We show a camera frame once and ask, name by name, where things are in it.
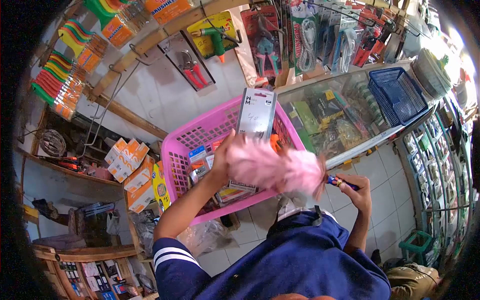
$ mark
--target person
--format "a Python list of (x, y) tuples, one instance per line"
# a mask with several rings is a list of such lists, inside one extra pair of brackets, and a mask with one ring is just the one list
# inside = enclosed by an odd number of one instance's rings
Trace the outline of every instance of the person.
[(161, 216), (154, 230), (153, 264), (162, 299), (379, 299), (390, 297), (383, 271), (364, 253), (372, 210), (365, 177), (337, 174), (360, 187), (340, 189), (358, 209), (350, 235), (330, 216), (300, 212), (274, 224), (266, 240), (211, 277), (175, 238), (228, 181), (232, 131), (215, 151), (212, 169)]

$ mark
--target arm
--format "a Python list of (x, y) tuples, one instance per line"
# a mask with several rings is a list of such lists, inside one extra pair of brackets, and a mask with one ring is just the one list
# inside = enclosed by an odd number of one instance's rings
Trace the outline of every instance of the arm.
[(358, 191), (354, 191), (347, 184), (342, 183), (340, 190), (352, 200), (353, 205), (359, 210), (352, 232), (348, 237), (347, 243), (343, 251), (351, 254), (355, 249), (361, 249), (365, 252), (367, 243), (368, 226), (370, 224), (370, 216), (372, 215), (372, 198), (370, 197), (370, 181), (366, 177), (337, 174), (340, 179), (353, 183), (360, 187)]
[(165, 210), (155, 226), (154, 240), (160, 238), (175, 239), (187, 229), (205, 203), (226, 184), (228, 177), (225, 155), (234, 136), (235, 131), (232, 130), (220, 147), (216, 149), (214, 164), (205, 177), (186, 195), (177, 199)]

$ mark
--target floor tile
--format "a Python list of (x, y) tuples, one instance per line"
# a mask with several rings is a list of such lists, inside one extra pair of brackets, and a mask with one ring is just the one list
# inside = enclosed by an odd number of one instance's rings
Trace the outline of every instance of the floor tile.
[(278, 200), (272, 197), (248, 208), (259, 239), (267, 237), (270, 226), (275, 222), (277, 203)]
[(332, 203), (330, 202), (330, 198), (326, 191), (324, 191), (320, 195), (320, 201), (315, 201), (311, 196), (307, 196), (307, 203), (305, 205), (306, 208), (313, 208), (315, 205), (318, 205), (321, 209), (326, 210), (329, 213), (333, 212)]
[(370, 179), (371, 190), (375, 189), (388, 179), (387, 172), (385, 171), (385, 167), (380, 159), (378, 151), (370, 156), (360, 158), (360, 162), (354, 164), (354, 166), (358, 175)]
[[(356, 175), (355, 168), (351, 168), (350, 170), (344, 171), (341, 169), (332, 170), (329, 172), (331, 175), (335, 175), (337, 173), (348, 174), (348, 175)], [(328, 198), (330, 199), (330, 203), (332, 204), (333, 211), (337, 211), (342, 207), (345, 207), (352, 203), (350, 198), (342, 193), (340, 189), (336, 186), (331, 184), (325, 185), (326, 192), (328, 194)]]
[(382, 259), (382, 263), (384, 263), (390, 258), (403, 257), (402, 249), (399, 248), (398, 243), (400, 243), (400, 240), (397, 240), (392, 246), (388, 247), (385, 251), (380, 253), (380, 258)]
[(412, 230), (415, 229), (415, 226), (412, 226), (410, 229), (408, 229), (404, 234), (402, 234), (402, 238), (401, 240), (405, 240), (409, 235), (410, 233), (412, 232)]
[(400, 222), (400, 233), (402, 235), (409, 233), (410, 228), (415, 226), (415, 217), (413, 212), (413, 203), (408, 199), (401, 207), (397, 209), (398, 221)]
[(335, 212), (335, 218), (341, 227), (345, 228), (349, 232), (352, 231), (355, 220), (357, 219), (358, 209), (350, 203), (349, 205), (337, 210)]
[(240, 228), (232, 231), (233, 238), (239, 245), (258, 240), (257, 231), (253, 224), (252, 217), (248, 208), (244, 208), (236, 212), (240, 222)]
[(392, 188), (388, 181), (372, 191), (372, 222), (373, 226), (382, 222), (396, 210)]
[(120, 231), (119, 236), (120, 236), (120, 242), (122, 245), (133, 244), (132, 234), (130, 233), (130, 230)]
[(395, 198), (395, 205), (397, 208), (402, 206), (408, 198), (411, 198), (410, 188), (408, 187), (407, 178), (403, 170), (393, 175), (390, 179), (393, 196)]
[(375, 240), (375, 233), (370, 229), (367, 233), (367, 245), (365, 247), (365, 255), (369, 258), (372, 256), (373, 250), (377, 249), (377, 242)]
[(264, 239), (242, 244), (239, 248), (226, 249), (225, 251), (227, 252), (228, 261), (230, 261), (231, 264), (234, 264), (237, 260), (250, 252), (253, 248), (260, 245), (262, 241), (264, 241)]
[(387, 176), (390, 178), (402, 169), (400, 158), (393, 152), (393, 144), (385, 144), (378, 148), (378, 154), (384, 164)]
[(393, 245), (401, 237), (396, 211), (373, 227), (373, 230), (375, 231), (375, 240), (377, 241), (377, 247), (380, 253), (387, 250), (388, 247)]
[(210, 276), (215, 276), (230, 267), (225, 250), (217, 250), (198, 257), (198, 263)]

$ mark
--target blue plastic basket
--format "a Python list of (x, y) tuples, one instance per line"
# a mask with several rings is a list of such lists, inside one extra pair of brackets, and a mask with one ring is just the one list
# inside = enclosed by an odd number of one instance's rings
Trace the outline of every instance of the blue plastic basket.
[(368, 88), (392, 127), (406, 125), (428, 109), (421, 89), (403, 68), (369, 72)]

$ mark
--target white cable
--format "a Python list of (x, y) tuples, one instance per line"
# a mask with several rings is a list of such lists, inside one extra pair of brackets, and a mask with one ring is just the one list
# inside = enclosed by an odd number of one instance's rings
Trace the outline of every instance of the white cable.
[(304, 19), (301, 23), (300, 38), (301, 38), (301, 53), (297, 61), (297, 67), (301, 71), (308, 71), (312, 68), (312, 63), (315, 64), (315, 37), (316, 24), (310, 19)]

